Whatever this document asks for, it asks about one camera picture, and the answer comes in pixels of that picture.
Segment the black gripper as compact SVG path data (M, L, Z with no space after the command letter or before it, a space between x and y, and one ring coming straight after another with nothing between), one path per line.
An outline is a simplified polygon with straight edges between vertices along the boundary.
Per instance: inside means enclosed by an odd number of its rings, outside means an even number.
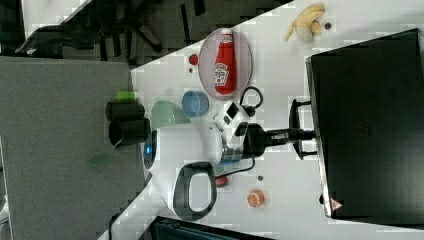
M266 146L294 144L315 138L314 131L299 128L269 130L267 134L271 136L266 137L265 131L259 124L249 124L244 140L242 158L260 157L265 152Z

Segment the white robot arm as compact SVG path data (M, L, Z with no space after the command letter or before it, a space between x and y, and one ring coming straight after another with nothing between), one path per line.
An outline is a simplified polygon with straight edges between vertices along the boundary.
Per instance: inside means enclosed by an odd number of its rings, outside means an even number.
M244 122L228 133L217 123L178 124L152 131L144 144L143 161L152 174L156 199L178 218L197 221L209 214L217 199L214 167L263 155L272 146L296 145L311 140L315 133L300 128L265 131L258 124ZM209 202L201 210L190 203L193 177L209 181Z

